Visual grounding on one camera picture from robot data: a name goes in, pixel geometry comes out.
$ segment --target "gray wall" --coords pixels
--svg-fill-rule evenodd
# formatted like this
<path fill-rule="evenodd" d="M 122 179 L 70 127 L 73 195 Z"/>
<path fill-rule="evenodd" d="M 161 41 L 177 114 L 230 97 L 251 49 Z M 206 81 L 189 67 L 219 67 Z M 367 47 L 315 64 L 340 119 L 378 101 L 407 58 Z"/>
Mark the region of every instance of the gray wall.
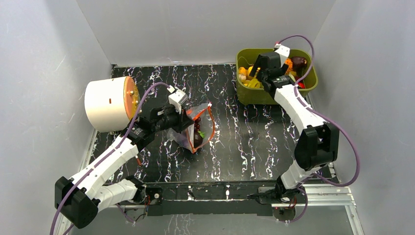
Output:
<path fill-rule="evenodd" d="M 338 0 L 315 40 L 316 109 L 338 121 L 362 155 L 352 185 L 368 235 L 413 234 L 415 1 Z M 351 179 L 344 139 L 336 170 Z"/>
<path fill-rule="evenodd" d="M 75 0 L 0 0 L 1 234 L 48 234 L 91 140 L 83 91 L 110 68 Z"/>
<path fill-rule="evenodd" d="M 314 40 L 335 0 L 77 1 L 110 62 L 128 66 L 234 63 L 291 34 Z"/>
<path fill-rule="evenodd" d="M 132 217 L 142 210 L 128 212 Z M 100 212 L 72 235 L 352 235 L 345 207 L 309 207 L 304 217 L 286 226 L 274 217 L 256 214 L 176 214 L 146 217 L 135 227 L 118 208 Z"/>

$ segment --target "black wire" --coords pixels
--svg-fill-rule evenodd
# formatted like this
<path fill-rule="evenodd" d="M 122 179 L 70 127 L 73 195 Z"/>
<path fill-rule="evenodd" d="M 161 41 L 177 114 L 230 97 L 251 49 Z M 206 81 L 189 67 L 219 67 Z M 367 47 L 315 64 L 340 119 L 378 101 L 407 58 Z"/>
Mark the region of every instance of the black wire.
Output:
<path fill-rule="evenodd" d="M 144 214 L 139 215 L 139 216 L 138 216 L 138 218 L 136 219 L 136 222 L 137 222 L 137 220 L 139 220 L 139 219 L 140 219 L 140 217 L 142 217 L 143 215 L 144 215 L 144 217 L 145 217 L 145 213 L 144 213 Z"/>

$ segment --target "plastic bag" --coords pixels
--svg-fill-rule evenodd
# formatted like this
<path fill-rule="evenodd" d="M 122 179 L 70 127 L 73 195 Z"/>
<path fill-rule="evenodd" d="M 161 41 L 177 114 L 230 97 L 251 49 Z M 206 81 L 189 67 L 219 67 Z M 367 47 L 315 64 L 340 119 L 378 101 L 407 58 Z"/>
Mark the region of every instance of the plastic bag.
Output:
<path fill-rule="evenodd" d="M 215 122 L 212 116 L 212 112 L 210 107 L 212 104 L 204 103 L 197 107 L 192 107 L 187 110 L 186 114 L 189 116 L 193 121 L 197 121 L 200 118 L 198 123 L 194 123 L 190 125 L 186 130 L 182 131 L 181 133 L 177 133 L 172 129 L 169 129 L 167 132 L 167 136 L 169 139 L 174 140 L 180 146 L 187 148 L 192 153 L 195 153 L 199 148 L 203 145 L 207 144 L 215 135 Z M 199 134 L 195 134 L 195 125 L 200 125 Z M 199 146 L 194 146 L 195 143 L 195 135 L 201 136 L 203 138 L 202 143 Z"/>

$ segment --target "plastic bin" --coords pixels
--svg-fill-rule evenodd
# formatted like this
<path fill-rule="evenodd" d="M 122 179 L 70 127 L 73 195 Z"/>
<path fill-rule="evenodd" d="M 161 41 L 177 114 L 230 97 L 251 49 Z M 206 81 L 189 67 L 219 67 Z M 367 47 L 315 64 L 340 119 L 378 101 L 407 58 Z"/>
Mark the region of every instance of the plastic bin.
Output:
<path fill-rule="evenodd" d="M 264 91 L 262 88 L 249 88 L 244 86 L 244 84 L 238 79 L 239 76 L 239 67 L 245 67 L 246 69 L 255 63 L 257 57 L 261 53 L 273 51 L 272 48 L 247 48 L 243 49 L 236 55 L 236 94 L 238 95 L 239 102 L 244 105 L 248 104 L 277 104 L 273 98 Z M 309 54 L 302 50 L 291 49 L 290 56 L 302 56 L 307 59 L 307 62 L 311 61 Z M 310 63 L 308 63 L 306 68 L 303 68 L 303 72 L 306 72 Z M 312 89 L 314 89 L 319 80 L 317 78 L 314 67 L 311 69 L 310 73 L 303 80 L 305 89 L 299 89 L 302 96 L 306 96 Z"/>

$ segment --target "black marble table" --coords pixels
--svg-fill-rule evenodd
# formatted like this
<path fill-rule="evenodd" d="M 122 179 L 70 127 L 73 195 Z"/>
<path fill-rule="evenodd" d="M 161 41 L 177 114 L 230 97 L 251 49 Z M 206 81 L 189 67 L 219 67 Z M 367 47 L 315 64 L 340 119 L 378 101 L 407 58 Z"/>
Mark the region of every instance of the black marble table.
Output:
<path fill-rule="evenodd" d="M 196 154 L 166 137 L 166 131 L 124 164 L 109 182 L 135 175 L 145 182 L 263 181 L 276 179 L 293 162 L 299 134 L 278 105 L 248 105 L 238 102 L 235 65 L 194 65 L 114 68 L 112 77 L 131 76 L 140 95 L 163 81 L 189 96 L 188 106 L 212 103 L 216 132 L 212 141 Z M 167 103 L 165 87 L 153 90 L 143 105 L 143 115 Z M 91 162 L 114 140 L 98 133 Z"/>

